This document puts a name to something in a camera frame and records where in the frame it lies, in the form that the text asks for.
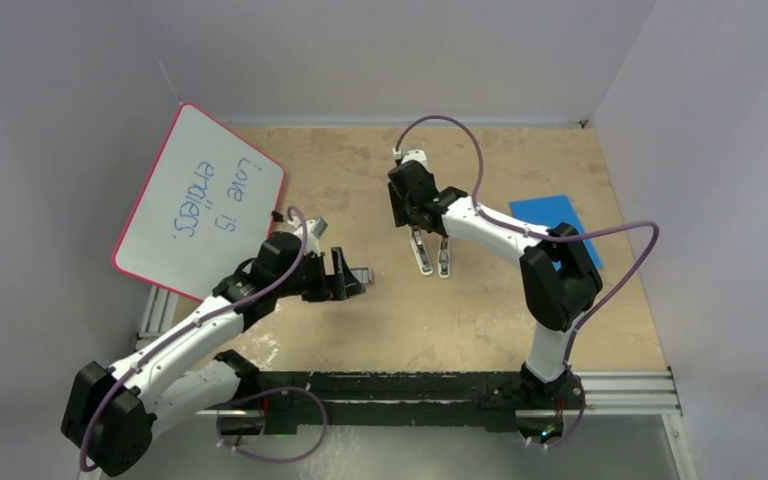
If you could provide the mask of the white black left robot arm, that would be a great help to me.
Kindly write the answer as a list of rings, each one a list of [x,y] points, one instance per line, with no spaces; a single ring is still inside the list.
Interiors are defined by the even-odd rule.
[[[91,362],[76,374],[61,432],[78,447],[80,470],[118,476],[155,438],[202,409],[264,408],[274,396],[297,392],[263,384],[253,362],[219,346],[273,313],[282,298],[343,301],[366,285],[341,248],[320,251],[316,234],[271,234],[183,321],[108,367]]]

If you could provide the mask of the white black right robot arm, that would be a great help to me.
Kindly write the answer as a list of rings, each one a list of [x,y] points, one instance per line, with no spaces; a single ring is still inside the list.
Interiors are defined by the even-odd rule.
[[[438,189],[434,175],[417,160],[401,161],[387,177],[397,226],[479,245],[518,269],[527,309],[537,322],[521,368],[521,392],[533,406],[548,405],[571,377],[575,325],[603,288],[577,230],[567,223],[549,228],[518,222],[461,189]]]

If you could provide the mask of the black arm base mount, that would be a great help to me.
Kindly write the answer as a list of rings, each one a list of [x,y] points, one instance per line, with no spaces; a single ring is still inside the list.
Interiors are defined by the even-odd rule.
[[[584,387],[570,379],[555,393],[533,395],[518,371],[264,371],[210,410],[266,422],[268,434],[300,426],[475,427],[540,437],[563,430],[581,409]]]

